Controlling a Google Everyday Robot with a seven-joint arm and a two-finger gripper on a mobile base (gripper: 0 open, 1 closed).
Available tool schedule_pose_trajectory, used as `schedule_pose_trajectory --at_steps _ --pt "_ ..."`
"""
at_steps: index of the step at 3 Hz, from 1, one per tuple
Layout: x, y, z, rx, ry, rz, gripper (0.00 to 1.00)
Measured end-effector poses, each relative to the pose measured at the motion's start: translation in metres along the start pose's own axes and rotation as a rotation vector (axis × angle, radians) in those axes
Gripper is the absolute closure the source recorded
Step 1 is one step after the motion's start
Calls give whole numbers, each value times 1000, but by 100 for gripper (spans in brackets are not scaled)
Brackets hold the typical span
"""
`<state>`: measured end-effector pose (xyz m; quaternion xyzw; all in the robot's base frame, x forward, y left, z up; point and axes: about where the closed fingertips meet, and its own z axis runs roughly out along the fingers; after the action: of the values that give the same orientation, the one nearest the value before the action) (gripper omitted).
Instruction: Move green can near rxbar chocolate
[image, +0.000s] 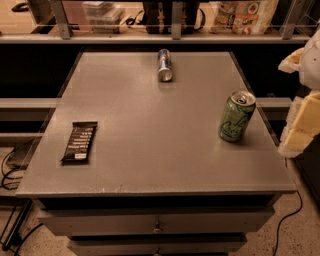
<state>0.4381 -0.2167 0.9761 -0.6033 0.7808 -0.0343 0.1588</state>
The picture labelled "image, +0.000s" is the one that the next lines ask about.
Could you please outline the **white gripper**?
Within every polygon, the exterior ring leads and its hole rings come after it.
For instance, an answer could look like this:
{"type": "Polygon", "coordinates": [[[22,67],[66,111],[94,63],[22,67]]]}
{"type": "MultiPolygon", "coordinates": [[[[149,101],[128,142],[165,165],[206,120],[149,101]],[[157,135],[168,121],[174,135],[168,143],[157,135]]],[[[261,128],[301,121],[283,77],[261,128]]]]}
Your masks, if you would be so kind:
{"type": "MultiPolygon", "coordinates": [[[[297,49],[282,60],[278,69],[285,73],[299,72],[302,85],[320,90],[320,30],[304,48],[297,49]]],[[[295,158],[319,134],[320,92],[311,92],[304,98],[296,96],[289,108],[278,152],[283,157],[295,158]]]]}

